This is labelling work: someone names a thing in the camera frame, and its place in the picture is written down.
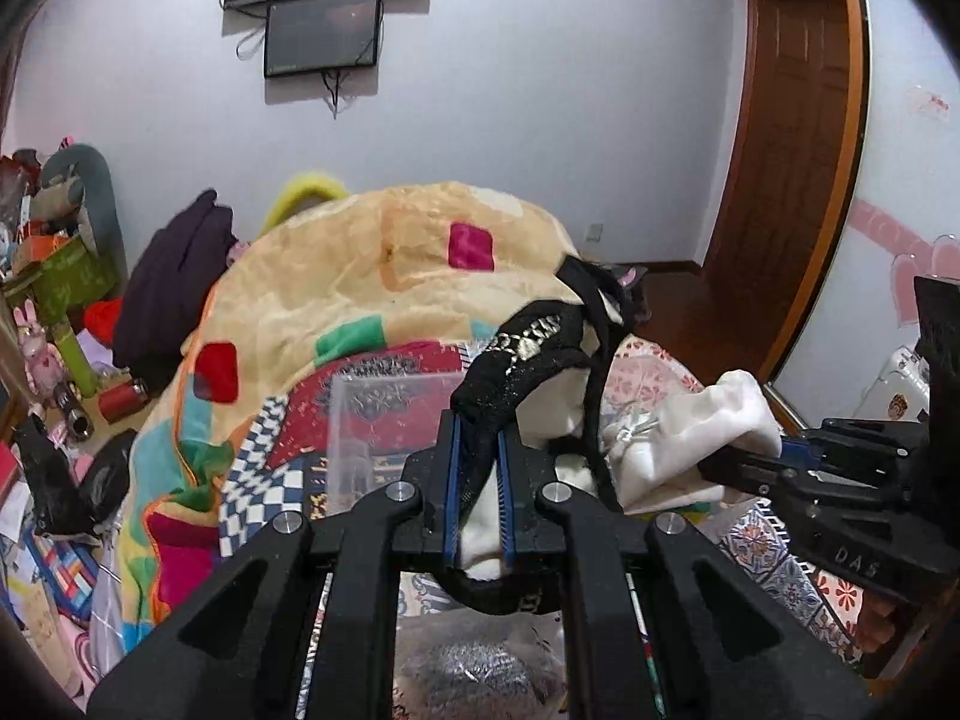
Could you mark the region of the green storage box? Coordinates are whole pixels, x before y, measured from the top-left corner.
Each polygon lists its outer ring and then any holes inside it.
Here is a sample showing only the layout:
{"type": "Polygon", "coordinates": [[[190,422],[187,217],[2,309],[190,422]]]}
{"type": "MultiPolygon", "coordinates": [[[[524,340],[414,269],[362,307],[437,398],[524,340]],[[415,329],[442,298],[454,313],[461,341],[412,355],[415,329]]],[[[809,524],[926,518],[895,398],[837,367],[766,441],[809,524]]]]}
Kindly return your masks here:
{"type": "Polygon", "coordinates": [[[26,299],[34,305],[37,320],[52,327],[67,318],[68,311],[98,302],[119,284],[119,273],[109,255],[96,255],[80,238],[70,239],[47,259],[32,263],[18,277],[2,286],[8,307],[21,307],[26,299]]]}

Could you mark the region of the white soft cloth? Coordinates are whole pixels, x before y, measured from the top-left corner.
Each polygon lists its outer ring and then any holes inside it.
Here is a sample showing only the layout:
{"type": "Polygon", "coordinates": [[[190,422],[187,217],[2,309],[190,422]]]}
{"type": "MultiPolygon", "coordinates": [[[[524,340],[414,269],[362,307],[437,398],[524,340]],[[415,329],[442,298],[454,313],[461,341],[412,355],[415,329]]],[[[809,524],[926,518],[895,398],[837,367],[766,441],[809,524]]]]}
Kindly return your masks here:
{"type": "Polygon", "coordinates": [[[743,495],[709,483],[698,463],[724,447],[781,455],[781,431],[752,374],[729,371],[697,394],[675,394],[646,415],[604,431],[605,456],[625,514],[736,504],[743,495]]]}

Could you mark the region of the pink rabbit toy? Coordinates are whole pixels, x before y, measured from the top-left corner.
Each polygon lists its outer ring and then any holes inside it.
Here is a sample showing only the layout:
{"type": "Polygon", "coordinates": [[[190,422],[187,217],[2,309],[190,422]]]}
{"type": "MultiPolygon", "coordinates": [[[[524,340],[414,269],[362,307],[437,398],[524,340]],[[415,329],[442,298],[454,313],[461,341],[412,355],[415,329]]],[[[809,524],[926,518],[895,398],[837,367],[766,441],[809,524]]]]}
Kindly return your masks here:
{"type": "Polygon", "coordinates": [[[31,392],[41,403],[53,399],[55,388],[67,380],[67,369],[60,351],[47,339],[31,299],[13,309],[21,358],[31,392]]]}

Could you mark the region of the grey plush toy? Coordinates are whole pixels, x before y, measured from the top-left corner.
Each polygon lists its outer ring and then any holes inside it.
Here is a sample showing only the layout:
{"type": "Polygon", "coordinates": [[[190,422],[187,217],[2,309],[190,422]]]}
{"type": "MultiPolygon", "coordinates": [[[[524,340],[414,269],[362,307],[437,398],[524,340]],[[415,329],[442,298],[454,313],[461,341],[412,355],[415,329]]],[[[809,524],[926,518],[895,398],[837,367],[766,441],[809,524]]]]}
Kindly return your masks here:
{"type": "Polygon", "coordinates": [[[106,257],[121,283],[127,281],[116,193],[106,158],[96,148],[75,143],[53,153],[41,167],[29,213],[32,221],[71,229],[91,254],[106,257]]]}

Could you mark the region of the grey backpack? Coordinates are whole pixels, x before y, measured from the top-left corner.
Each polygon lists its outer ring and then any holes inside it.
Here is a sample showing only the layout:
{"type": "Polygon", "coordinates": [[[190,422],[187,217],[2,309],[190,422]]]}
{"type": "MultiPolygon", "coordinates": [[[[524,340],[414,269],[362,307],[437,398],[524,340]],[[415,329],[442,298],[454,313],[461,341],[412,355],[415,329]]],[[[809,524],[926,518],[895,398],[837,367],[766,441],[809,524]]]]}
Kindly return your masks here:
{"type": "Polygon", "coordinates": [[[631,310],[631,321],[635,325],[644,325],[652,316],[649,304],[647,304],[646,294],[644,294],[646,266],[615,263],[615,265],[610,265],[608,270],[622,288],[625,305],[631,310]]]}

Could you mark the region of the small wall monitor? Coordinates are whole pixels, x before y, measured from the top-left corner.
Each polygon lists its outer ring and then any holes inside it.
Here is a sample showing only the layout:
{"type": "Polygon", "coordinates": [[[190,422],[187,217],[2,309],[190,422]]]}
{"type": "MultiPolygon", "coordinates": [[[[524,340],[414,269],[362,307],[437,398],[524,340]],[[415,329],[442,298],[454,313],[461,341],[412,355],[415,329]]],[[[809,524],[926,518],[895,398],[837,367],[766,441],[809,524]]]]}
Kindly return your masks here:
{"type": "Polygon", "coordinates": [[[263,76],[371,68],[381,44],[381,0],[283,0],[267,10],[263,76]]]}

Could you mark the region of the red plush item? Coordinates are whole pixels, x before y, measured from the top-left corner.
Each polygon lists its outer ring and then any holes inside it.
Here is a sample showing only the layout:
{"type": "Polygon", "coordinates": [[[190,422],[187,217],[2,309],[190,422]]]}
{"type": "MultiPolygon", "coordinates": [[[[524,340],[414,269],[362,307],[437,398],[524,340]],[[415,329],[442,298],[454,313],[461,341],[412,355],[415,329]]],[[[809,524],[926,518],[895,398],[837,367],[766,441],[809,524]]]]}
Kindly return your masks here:
{"type": "Polygon", "coordinates": [[[83,327],[106,348],[114,346],[114,333],[122,312],[122,298],[93,302],[83,310],[83,327]]]}

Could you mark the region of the yellow chair back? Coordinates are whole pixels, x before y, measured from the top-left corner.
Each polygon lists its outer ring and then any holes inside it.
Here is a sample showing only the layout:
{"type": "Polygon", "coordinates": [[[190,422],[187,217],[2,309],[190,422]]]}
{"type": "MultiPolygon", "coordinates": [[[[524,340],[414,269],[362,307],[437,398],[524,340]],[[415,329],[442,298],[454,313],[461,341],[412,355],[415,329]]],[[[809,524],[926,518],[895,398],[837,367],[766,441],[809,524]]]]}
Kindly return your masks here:
{"type": "Polygon", "coordinates": [[[285,184],[274,204],[270,206],[259,236],[265,236],[267,232],[285,223],[301,211],[347,197],[347,187],[334,177],[325,176],[320,172],[296,174],[285,184]]]}

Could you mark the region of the bagged grey knit item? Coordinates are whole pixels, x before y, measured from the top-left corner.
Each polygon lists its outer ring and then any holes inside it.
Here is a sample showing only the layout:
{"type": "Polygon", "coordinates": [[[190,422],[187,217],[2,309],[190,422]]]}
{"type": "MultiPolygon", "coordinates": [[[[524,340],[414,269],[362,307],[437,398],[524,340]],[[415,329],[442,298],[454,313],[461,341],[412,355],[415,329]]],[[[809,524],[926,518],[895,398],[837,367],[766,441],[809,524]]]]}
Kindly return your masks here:
{"type": "Polygon", "coordinates": [[[398,623],[397,718],[556,718],[566,712],[558,614],[487,616],[469,608],[398,623]]]}

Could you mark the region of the wooden door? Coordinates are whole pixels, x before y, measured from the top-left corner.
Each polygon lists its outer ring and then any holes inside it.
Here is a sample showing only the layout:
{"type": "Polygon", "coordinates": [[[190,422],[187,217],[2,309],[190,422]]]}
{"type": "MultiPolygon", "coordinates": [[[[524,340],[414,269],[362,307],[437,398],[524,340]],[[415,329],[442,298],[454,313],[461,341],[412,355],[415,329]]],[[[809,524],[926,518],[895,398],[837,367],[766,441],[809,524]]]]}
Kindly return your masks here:
{"type": "Polygon", "coordinates": [[[742,98],[706,281],[766,382],[827,275],[866,126],[864,0],[747,0],[742,98]]]}

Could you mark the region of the clear plastic storage bin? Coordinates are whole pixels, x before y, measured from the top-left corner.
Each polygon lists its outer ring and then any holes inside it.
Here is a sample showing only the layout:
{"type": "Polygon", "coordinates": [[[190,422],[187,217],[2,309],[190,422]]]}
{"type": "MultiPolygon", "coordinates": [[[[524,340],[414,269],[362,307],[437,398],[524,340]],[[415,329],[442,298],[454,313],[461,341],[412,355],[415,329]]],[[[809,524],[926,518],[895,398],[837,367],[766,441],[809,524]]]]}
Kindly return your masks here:
{"type": "MultiPolygon", "coordinates": [[[[459,372],[337,374],[329,406],[327,512],[349,511],[366,494],[397,481],[409,455],[433,447],[441,413],[449,408],[461,380],[459,372]]],[[[431,575],[404,572],[400,576],[398,622],[457,608],[469,606],[452,598],[431,575]]],[[[539,600],[529,596],[501,614],[487,616],[516,613],[544,616],[556,611],[540,611],[539,600]]]]}

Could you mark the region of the black plastic bag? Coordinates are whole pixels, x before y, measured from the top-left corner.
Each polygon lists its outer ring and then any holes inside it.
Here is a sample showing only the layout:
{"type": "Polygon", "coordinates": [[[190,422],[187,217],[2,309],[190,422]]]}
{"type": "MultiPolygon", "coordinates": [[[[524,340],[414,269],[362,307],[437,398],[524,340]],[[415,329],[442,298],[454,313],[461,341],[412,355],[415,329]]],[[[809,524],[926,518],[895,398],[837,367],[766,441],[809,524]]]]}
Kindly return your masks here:
{"type": "Polygon", "coordinates": [[[93,539],[121,507],[130,488],[135,429],[112,436],[76,481],[64,450],[53,445],[43,422],[28,416],[13,431],[32,495],[34,531],[52,539],[93,539]]]}

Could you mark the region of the dark purple garment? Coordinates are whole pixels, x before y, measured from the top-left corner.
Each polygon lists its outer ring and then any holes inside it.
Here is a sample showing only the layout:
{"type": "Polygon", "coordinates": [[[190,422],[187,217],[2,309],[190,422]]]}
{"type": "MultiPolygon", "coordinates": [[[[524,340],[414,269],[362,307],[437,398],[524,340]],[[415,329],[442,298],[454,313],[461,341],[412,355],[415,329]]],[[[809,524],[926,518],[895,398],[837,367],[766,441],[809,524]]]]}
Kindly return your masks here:
{"type": "Polygon", "coordinates": [[[128,278],[112,335],[112,359],[159,395],[181,366],[210,289],[238,243],[233,210],[204,190],[149,241],[128,278]]]}

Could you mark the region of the beige fleece blanket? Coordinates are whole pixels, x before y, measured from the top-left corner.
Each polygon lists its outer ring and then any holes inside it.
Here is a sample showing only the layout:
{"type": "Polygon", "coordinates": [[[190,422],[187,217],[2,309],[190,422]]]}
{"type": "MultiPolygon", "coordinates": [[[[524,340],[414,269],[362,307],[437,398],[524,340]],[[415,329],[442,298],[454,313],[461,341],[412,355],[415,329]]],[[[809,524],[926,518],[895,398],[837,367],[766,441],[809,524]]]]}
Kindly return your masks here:
{"type": "Polygon", "coordinates": [[[270,397],[356,353],[488,337],[534,299],[573,299],[574,244],[547,210],[459,182],[331,200],[263,234],[206,298],[130,454],[116,546],[132,652],[212,572],[220,489],[270,397]]]}

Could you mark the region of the black strap white bag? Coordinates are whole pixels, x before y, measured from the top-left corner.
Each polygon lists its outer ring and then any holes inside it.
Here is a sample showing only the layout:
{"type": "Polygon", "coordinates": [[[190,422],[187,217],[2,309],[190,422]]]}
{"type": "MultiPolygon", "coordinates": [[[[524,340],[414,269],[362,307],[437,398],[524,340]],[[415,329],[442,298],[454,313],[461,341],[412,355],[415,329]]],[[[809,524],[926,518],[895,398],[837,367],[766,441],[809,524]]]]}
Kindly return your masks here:
{"type": "Polygon", "coordinates": [[[519,562],[519,528],[537,517],[535,497],[511,486],[527,470],[509,453],[508,431],[550,458],[550,470],[620,512],[601,450],[602,395],[613,358],[636,325],[608,266],[568,255],[556,278],[573,302],[536,299],[494,330],[451,395],[452,436],[444,481],[443,567],[434,576],[452,598],[501,614],[529,596],[560,606],[542,562],[519,562]]]}

